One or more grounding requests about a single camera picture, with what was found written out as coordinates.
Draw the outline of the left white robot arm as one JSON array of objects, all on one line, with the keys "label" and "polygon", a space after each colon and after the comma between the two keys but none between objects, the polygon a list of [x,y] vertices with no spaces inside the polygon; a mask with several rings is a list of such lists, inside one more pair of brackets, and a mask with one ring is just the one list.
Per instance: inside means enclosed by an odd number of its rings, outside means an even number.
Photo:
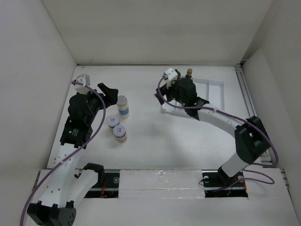
[{"label": "left white robot arm", "polygon": [[39,188],[45,180],[47,187],[36,203],[28,198],[22,216],[26,214],[39,226],[71,226],[75,222],[76,207],[93,186],[107,186],[108,179],[102,165],[88,163],[75,176],[77,164],[87,145],[97,135],[92,123],[97,113],[103,112],[118,100],[117,89],[103,83],[98,84],[101,93],[80,82],[72,82],[76,94],[69,100],[68,118],[60,138],[59,153],[55,166],[37,184]]}]

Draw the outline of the silver lid blue label jar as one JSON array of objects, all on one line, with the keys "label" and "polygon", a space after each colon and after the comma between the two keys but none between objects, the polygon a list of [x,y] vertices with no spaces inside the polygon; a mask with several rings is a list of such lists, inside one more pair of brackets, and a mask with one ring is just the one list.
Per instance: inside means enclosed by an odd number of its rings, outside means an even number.
[{"label": "silver lid blue label jar", "polygon": [[129,117],[129,107],[128,107],[128,100],[125,96],[120,95],[117,99],[117,108],[118,112],[121,117],[128,118]]}]

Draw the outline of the yellow label small bottle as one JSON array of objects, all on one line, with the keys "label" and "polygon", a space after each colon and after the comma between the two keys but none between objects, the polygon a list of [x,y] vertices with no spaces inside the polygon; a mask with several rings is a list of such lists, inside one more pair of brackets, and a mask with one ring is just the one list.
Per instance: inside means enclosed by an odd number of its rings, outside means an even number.
[{"label": "yellow label small bottle", "polygon": [[192,78],[192,72],[193,72],[193,70],[191,68],[188,68],[185,77],[188,78],[188,79],[191,79]]}]

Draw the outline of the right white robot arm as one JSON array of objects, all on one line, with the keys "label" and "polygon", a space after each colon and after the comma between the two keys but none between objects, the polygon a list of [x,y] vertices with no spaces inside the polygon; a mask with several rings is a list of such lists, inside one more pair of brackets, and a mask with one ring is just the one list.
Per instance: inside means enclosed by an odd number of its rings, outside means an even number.
[{"label": "right white robot arm", "polygon": [[235,184],[234,178],[269,148],[273,147],[262,121],[253,116],[242,119],[216,108],[208,100],[198,97],[196,86],[189,78],[178,76],[168,79],[164,75],[158,84],[155,97],[161,105],[171,105],[174,100],[179,103],[178,109],[197,121],[209,123],[230,134],[235,139],[235,153],[217,170],[217,181],[220,186],[229,187]]}]

